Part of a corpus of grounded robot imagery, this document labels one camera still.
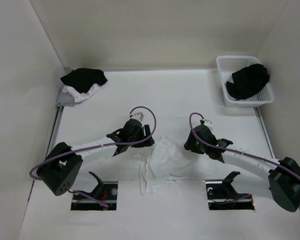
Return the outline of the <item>white plastic basket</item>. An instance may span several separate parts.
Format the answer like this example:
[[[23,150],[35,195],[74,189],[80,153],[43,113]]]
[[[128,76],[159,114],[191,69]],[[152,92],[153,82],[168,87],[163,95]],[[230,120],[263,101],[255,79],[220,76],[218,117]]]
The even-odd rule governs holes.
[[[216,65],[218,69],[219,78],[221,81],[223,98],[225,106],[228,108],[257,108],[264,104],[271,104],[275,100],[274,93],[272,91],[270,83],[267,83],[265,87],[255,94],[254,96],[245,100],[236,100],[229,95],[226,83],[233,82],[232,74],[245,67],[253,64],[260,64],[258,58],[254,56],[246,55],[223,55],[216,58]]]

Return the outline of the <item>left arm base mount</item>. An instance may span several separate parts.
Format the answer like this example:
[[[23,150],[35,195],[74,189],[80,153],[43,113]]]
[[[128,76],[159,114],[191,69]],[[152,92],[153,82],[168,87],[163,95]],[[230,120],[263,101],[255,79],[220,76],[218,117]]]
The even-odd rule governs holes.
[[[87,196],[104,202],[107,206],[100,205],[99,203],[91,200],[73,190],[69,193],[72,194],[71,211],[116,211],[117,198],[118,198],[118,182],[101,180],[94,172],[90,171],[90,175],[94,178],[94,188],[90,192],[82,192]]]

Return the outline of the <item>folded grey tank top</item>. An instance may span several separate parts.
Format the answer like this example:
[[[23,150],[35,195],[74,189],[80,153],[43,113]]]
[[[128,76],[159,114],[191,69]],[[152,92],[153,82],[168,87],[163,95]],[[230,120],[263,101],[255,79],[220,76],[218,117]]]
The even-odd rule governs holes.
[[[73,98],[73,96],[61,90],[57,98],[56,107],[57,108],[73,107],[74,105],[75,105],[75,99]]]

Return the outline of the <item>black tank top in basket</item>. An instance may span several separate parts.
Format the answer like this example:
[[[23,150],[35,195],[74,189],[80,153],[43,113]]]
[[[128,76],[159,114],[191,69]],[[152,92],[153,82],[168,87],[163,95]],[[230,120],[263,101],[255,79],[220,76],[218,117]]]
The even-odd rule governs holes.
[[[234,72],[226,82],[227,93],[236,100],[247,100],[258,94],[269,82],[267,68],[256,63]]]

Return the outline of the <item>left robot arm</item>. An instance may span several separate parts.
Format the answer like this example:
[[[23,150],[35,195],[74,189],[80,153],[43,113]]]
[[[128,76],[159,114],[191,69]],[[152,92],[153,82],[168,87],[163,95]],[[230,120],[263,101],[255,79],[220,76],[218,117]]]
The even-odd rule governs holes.
[[[61,196],[79,182],[78,173],[84,164],[115,157],[130,147],[150,147],[155,143],[153,133],[148,124],[130,118],[122,128],[99,140],[77,146],[60,142],[37,168],[36,175],[55,196]]]

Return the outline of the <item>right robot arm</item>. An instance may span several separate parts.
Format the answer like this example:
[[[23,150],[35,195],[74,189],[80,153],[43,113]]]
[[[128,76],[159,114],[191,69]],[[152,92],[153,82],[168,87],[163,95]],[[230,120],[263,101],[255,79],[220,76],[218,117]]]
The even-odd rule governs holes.
[[[256,195],[264,195],[274,200],[288,212],[296,212],[300,207],[300,166],[290,158],[267,159],[240,150],[229,148],[233,142],[225,138],[217,139],[204,124],[190,128],[184,148],[223,164],[239,167],[265,181],[265,185],[249,184]]]

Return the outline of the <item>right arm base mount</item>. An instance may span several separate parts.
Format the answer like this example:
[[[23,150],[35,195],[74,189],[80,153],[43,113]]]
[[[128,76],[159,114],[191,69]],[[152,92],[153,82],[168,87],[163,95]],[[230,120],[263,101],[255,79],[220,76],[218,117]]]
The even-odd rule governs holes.
[[[224,179],[205,181],[210,211],[255,210],[252,195],[238,193],[232,186],[234,179],[240,174],[239,171],[232,171]]]

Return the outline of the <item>white tank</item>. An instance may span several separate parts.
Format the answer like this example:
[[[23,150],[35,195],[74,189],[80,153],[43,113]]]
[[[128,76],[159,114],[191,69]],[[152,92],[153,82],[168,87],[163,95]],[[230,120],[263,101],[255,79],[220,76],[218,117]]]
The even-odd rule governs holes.
[[[88,92],[79,93],[75,88],[65,85],[62,89],[62,92],[71,95],[74,99],[74,102],[77,104],[89,99],[91,96],[95,95],[100,89],[101,87],[95,83],[91,86]]]
[[[134,164],[139,165],[140,192],[154,194],[169,177],[182,178],[191,172],[199,156],[185,150],[168,136],[161,136],[151,147],[148,157],[135,154]]]

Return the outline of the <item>folded white tank top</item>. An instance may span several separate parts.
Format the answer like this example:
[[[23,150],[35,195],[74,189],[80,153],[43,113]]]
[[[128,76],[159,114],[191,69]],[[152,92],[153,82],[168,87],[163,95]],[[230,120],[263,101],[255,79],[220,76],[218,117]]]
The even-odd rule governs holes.
[[[95,83],[91,86],[88,92],[79,93],[75,88],[65,85],[62,89],[62,92],[71,95],[74,99],[74,102],[77,104],[89,99],[91,96],[95,95],[100,89],[101,87]]]

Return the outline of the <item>folded black tank top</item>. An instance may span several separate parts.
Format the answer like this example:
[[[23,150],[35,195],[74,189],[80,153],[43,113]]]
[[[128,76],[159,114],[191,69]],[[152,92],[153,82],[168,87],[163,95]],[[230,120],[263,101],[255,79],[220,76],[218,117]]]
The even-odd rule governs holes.
[[[72,70],[60,80],[65,86],[73,87],[80,94],[87,93],[94,84],[103,86],[108,82],[102,70],[90,68]]]

